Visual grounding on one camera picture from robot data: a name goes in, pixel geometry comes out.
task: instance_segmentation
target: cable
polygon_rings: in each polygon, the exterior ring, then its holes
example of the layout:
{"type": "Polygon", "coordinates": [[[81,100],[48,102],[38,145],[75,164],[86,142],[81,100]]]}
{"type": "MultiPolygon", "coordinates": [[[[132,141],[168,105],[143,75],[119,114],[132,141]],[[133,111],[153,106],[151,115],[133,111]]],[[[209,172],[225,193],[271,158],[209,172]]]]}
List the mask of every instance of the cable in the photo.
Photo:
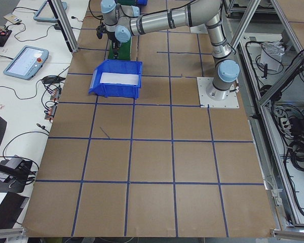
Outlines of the cable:
{"type": "Polygon", "coordinates": [[[69,69],[70,66],[68,66],[67,68],[65,68],[63,71],[61,71],[57,76],[59,77],[62,73],[64,73],[65,71],[67,71],[69,69]]]}
{"type": "Polygon", "coordinates": [[[38,9],[30,9],[30,8],[25,8],[25,7],[15,7],[12,12],[14,12],[16,9],[29,9],[29,10],[33,10],[33,11],[38,11],[38,9]]]}
{"type": "Polygon", "coordinates": [[[126,241],[126,242],[115,242],[115,241],[111,241],[111,240],[108,240],[108,239],[104,239],[104,238],[101,238],[101,237],[98,237],[99,239],[105,241],[105,242],[109,242],[109,243],[128,243],[130,242],[132,239],[134,239],[134,237],[132,237],[130,240],[126,241]]]}
{"type": "Polygon", "coordinates": [[[15,39],[16,39],[17,41],[19,41],[19,42],[33,42],[33,41],[37,41],[37,40],[39,40],[39,39],[43,39],[43,38],[45,38],[45,37],[48,36],[48,34],[49,34],[49,29],[50,29],[51,27],[54,27],[54,25],[51,25],[50,27],[48,27],[47,30],[46,30],[46,35],[44,35],[44,36],[42,36],[42,37],[39,37],[39,38],[36,38],[36,39],[25,39],[25,40],[22,41],[22,40],[19,40],[19,39],[16,37],[17,35],[19,35],[20,33],[24,32],[24,31],[26,30],[26,25],[25,25],[24,23],[21,23],[21,24],[24,25],[24,29],[21,30],[21,31],[19,31],[17,34],[14,35],[15,39]]]}
{"type": "Polygon", "coordinates": [[[91,3],[91,0],[89,0],[88,7],[89,7],[89,11],[90,11],[92,17],[94,17],[95,19],[100,20],[100,22],[101,22],[101,21],[103,20],[103,16],[102,16],[102,15],[95,16],[95,15],[92,13],[92,11],[91,11],[90,3],[91,3]]]}
{"type": "Polygon", "coordinates": [[[76,19],[76,20],[78,20],[79,22],[83,22],[83,20],[79,20],[76,16],[71,16],[71,19],[76,19]]]}
{"type": "Polygon", "coordinates": [[[7,157],[5,157],[5,151],[6,151],[6,149],[8,148],[9,144],[11,144],[16,138],[18,138],[18,137],[20,137],[20,136],[23,136],[23,135],[25,135],[25,134],[30,134],[30,133],[41,133],[41,134],[45,134],[46,136],[49,135],[49,134],[47,134],[47,133],[40,132],[40,131],[32,131],[32,132],[21,133],[21,134],[15,136],[13,139],[11,139],[11,140],[9,141],[9,143],[7,143],[6,146],[4,147],[4,149],[3,149],[3,151],[2,151],[3,158],[4,158],[4,159],[7,159],[7,157]]]}
{"type": "Polygon", "coordinates": [[[2,55],[0,55],[0,57],[8,58],[10,60],[14,60],[12,57],[2,56],[2,55]]]}
{"type": "MultiPolygon", "coordinates": [[[[261,59],[261,54],[259,54],[258,56],[256,56],[256,58],[255,58],[255,64],[257,65],[257,67],[262,71],[262,72],[264,72],[264,68],[263,67],[261,67],[261,63],[258,63],[258,61],[261,59]]],[[[267,74],[270,74],[270,75],[277,75],[277,74],[279,74],[279,73],[281,73],[282,71],[284,71],[284,66],[283,65],[281,65],[282,66],[282,70],[280,70],[279,72],[275,72],[275,73],[267,73],[267,74]]]]}
{"type": "MultiPolygon", "coordinates": [[[[292,194],[293,194],[296,206],[297,206],[299,212],[304,216],[303,208],[300,206],[298,198],[297,198],[297,194],[296,194],[296,190],[295,190],[295,184],[294,184],[293,180],[291,179],[291,176],[290,176],[288,168],[287,168],[288,156],[291,155],[289,159],[291,160],[293,166],[300,171],[304,171],[304,168],[301,167],[298,163],[298,162],[304,162],[304,154],[303,154],[304,153],[304,138],[300,137],[298,139],[294,139],[290,144],[287,144],[287,142],[285,141],[285,138],[282,136],[281,131],[278,128],[276,119],[274,118],[274,113],[273,113],[274,106],[275,106],[275,101],[272,99],[271,100],[271,114],[273,116],[273,121],[274,121],[274,124],[276,125],[276,127],[278,129],[278,132],[280,134],[280,137],[281,137],[281,140],[282,140],[283,144],[286,144],[286,147],[288,148],[287,151],[286,151],[285,146],[283,146],[283,149],[284,149],[284,157],[283,157],[284,168],[285,168],[285,171],[286,171],[286,175],[287,175],[289,184],[290,184],[291,189],[292,189],[292,194]]],[[[295,110],[299,111],[302,114],[302,112],[297,107],[292,106],[292,105],[287,105],[287,106],[294,108],[295,110]]]]}
{"type": "Polygon", "coordinates": [[[257,72],[256,72],[256,70],[254,69],[254,66],[253,66],[253,64],[252,64],[252,58],[251,58],[251,55],[250,55],[250,52],[249,52],[249,49],[248,49],[248,45],[251,44],[251,43],[254,43],[254,41],[249,41],[249,42],[247,42],[247,43],[245,44],[245,49],[246,49],[246,51],[247,51],[247,55],[248,55],[248,58],[249,58],[249,61],[250,61],[251,68],[252,68],[252,70],[253,70],[253,74],[254,74],[254,76],[255,76],[255,78],[256,78],[256,81],[257,81],[257,87],[258,87],[258,89],[259,89],[259,91],[260,91],[260,84],[261,84],[262,86],[264,86],[264,84],[263,84],[263,82],[259,79],[259,77],[258,77],[258,75],[257,75],[257,72]]]}
{"type": "Polygon", "coordinates": [[[28,161],[31,161],[32,163],[34,163],[37,167],[37,169],[39,169],[39,165],[33,161],[32,159],[29,159],[29,158],[25,158],[25,157],[20,157],[20,156],[0,156],[0,158],[4,158],[4,159],[7,159],[7,158],[22,158],[22,159],[25,159],[25,160],[28,160],[28,161]]]}
{"type": "Polygon", "coordinates": [[[41,79],[38,80],[38,81],[36,82],[36,85],[35,85],[35,87],[36,87],[36,93],[35,93],[33,96],[27,97],[27,98],[20,98],[20,97],[17,95],[16,90],[14,90],[13,88],[10,88],[10,87],[7,87],[7,86],[0,86],[0,88],[6,88],[6,89],[9,89],[9,90],[12,90],[12,91],[15,93],[15,96],[16,96],[19,100],[30,100],[30,99],[32,99],[32,98],[34,98],[34,97],[37,96],[37,92],[38,92],[37,84],[38,84],[40,81],[41,81],[41,79]]]}

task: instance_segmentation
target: floor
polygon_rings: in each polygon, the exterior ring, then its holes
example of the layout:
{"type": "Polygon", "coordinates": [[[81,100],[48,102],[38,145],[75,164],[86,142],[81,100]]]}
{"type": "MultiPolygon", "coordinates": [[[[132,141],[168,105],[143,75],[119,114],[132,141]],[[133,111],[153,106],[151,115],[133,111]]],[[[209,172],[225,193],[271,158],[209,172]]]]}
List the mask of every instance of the floor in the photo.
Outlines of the floor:
{"type": "MultiPolygon", "coordinates": [[[[181,5],[155,0],[142,11],[181,5]]],[[[29,235],[269,236],[275,225],[241,97],[237,110],[199,106],[196,76],[214,70],[207,36],[181,27],[134,38],[140,98],[106,99],[88,95],[108,53],[97,24],[84,20],[24,220],[29,235]]]]}
{"type": "MultiPolygon", "coordinates": [[[[10,13],[12,11],[12,9],[17,5],[18,2],[19,2],[19,0],[0,0],[0,25],[4,25],[5,24],[5,20],[2,18],[2,16],[5,15],[5,14],[7,14],[7,13],[10,13]]],[[[239,23],[238,20],[230,19],[230,24],[231,24],[233,30],[237,27],[238,23],[239,23]]],[[[95,28],[96,27],[96,23],[87,22],[87,24],[88,24],[87,28],[95,28]]],[[[270,31],[270,32],[272,31],[273,33],[279,33],[281,25],[274,24],[273,27],[274,28],[269,28],[269,29],[266,28],[266,32],[267,31],[270,31]]],[[[263,29],[262,24],[259,23],[258,20],[255,20],[254,23],[250,24],[247,32],[262,32],[262,29],[263,29]]],[[[85,35],[84,30],[82,30],[82,33],[83,33],[82,43],[84,44],[84,46],[89,47],[90,44],[91,44],[91,42],[87,41],[87,43],[85,43],[85,40],[86,40],[85,36],[86,35],[85,35]]],[[[97,48],[97,42],[93,42],[92,43],[92,47],[93,48],[97,48]]],[[[77,86],[77,89],[78,89],[79,92],[81,92],[81,93],[84,94],[84,92],[87,91],[87,85],[85,85],[85,86],[77,86]]],[[[142,90],[141,92],[142,92],[141,93],[141,98],[142,98],[142,97],[144,97],[144,91],[142,90]]],[[[168,99],[170,99],[170,97],[167,97],[166,99],[164,99],[162,101],[162,103],[167,102],[168,99]]],[[[89,98],[85,102],[92,102],[92,100],[94,100],[94,99],[89,98]]],[[[190,100],[189,102],[190,102],[190,104],[193,104],[193,105],[196,104],[196,100],[190,100]]],[[[126,239],[129,240],[130,238],[109,238],[109,240],[115,240],[115,241],[118,241],[118,242],[126,241],[126,239]]],[[[222,242],[222,243],[226,243],[227,241],[230,241],[230,242],[245,242],[245,243],[253,243],[253,242],[259,243],[259,242],[268,242],[268,241],[269,242],[274,242],[274,241],[276,241],[276,239],[274,239],[274,238],[269,238],[269,239],[255,239],[255,238],[208,238],[208,239],[206,239],[206,242],[222,242]]],[[[139,242],[198,242],[198,239],[197,238],[140,238],[139,242]]]]}

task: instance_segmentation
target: grid line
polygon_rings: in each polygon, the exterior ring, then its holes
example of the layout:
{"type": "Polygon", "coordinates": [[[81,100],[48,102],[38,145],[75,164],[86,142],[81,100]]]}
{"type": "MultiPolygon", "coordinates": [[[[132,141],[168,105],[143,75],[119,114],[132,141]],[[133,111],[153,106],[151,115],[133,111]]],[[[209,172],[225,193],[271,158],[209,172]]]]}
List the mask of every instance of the grid line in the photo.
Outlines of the grid line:
{"type": "Polygon", "coordinates": [[[176,196],[176,174],[175,174],[175,159],[174,159],[174,142],[173,142],[173,116],[172,116],[172,91],[171,91],[171,61],[170,61],[170,44],[169,30],[167,29],[167,49],[168,49],[168,72],[169,72],[169,100],[170,100],[170,126],[171,126],[171,158],[172,158],[172,179],[173,179],[173,202],[174,202],[174,223],[176,237],[178,235],[178,217],[177,217],[177,196],[176,196]]]}
{"type": "MultiPolygon", "coordinates": [[[[84,180],[85,172],[86,172],[86,165],[87,165],[87,160],[88,160],[88,155],[89,155],[91,136],[92,136],[92,132],[93,132],[93,127],[94,127],[94,122],[95,122],[95,116],[96,116],[96,111],[97,111],[97,106],[98,106],[98,96],[96,97],[96,103],[97,104],[95,104],[95,108],[94,108],[94,112],[93,112],[93,116],[92,116],[92,122],[91,122],[89,139],[88,139],[88,146],[87,146],[87,151],[86,151],[86,157],[85,157],[85,161],[84,161],[84,165],[83,165],[83,170],[82,170],[82,175],[81,175],[81,180],[82,181],[84,180]]],[[[75,226],[77,224],[77,217],[78,217],[79,205],[80,205],[80,199],[81,199],[81,193],[82,193],[82,185],[83,185],[83,182],[80,182],[79,194],[78,194],[77,206],[75,208],[75,214],[74,214],[74,220],[73,220],[71,237],[73,237],[73,235],[74,235],[75,226]]]]}
{"type": "Polygon", "coordinates": [[[214,161],[215,161],[215,168],[216,168],[216,176],[217,176],[217,182],[218,182],[219,197],[220,197],[220,201],[221,201],[223,220],[224,220],[224,226],[225,226],[225,233],[226,233],[226,236],[229,237],[229,230],[227,228],[227,221],[226,221],[226,215],[225,215],[223,195],[222,195],[221,183],[220,183],[219,172],[218,172],[218,164],[217,164],[217,158],[216,158],[216,150],[215,150],[215,142],[214,142],[214,136],[213,136],[212,120],[211,120],[211,114],[210,114],[209,109],[210,108],[209,108],[209,105],[208,105],[207,113],[208,113],[209,128],[210,128],[211,138],[212,138],[212,147],[213,147],[213,154],[214,154],[214,161]]]}
{"type": "Polygon", "coordinates": [[[130,151],[129,151],[129,159],[128,159],[128,171],[127,171],[124,236],[127,235],[128,200],[129,200],[130,177],[131,177],[131,162],[132,162],[133,133],[134,133],[134,116],[135,116],[135,100],[133,99],[132,124],[131,124],[131,139],[130,139],[130,151]]]}
{"type": "MultiPolygon", "coordinates": [[[[48,137],[48,139],[79,139],[86,140],[87,137],[48,137]]],[[[131,141],[131,138],[90,138],[91,140],[116,140],[116,141],[131,141]]],[[[239,141],[239,140],[184,140],[184,139],[143,139],[133,138],[133,141],[146,141],[146,142],[192,142],[192,143],[253,143],[253,141],[239,141]]]]}
{"type": "Polygon", "coordinates": [[[99,181],[99,180],[46,180],[36,179],[36,182],[45,183],[97,183],[97,184],[165,184],[165,185],[221,185],[221,186],[264,186],[263,183],[252,182],[170,182],[170,181],[99,181]]]}

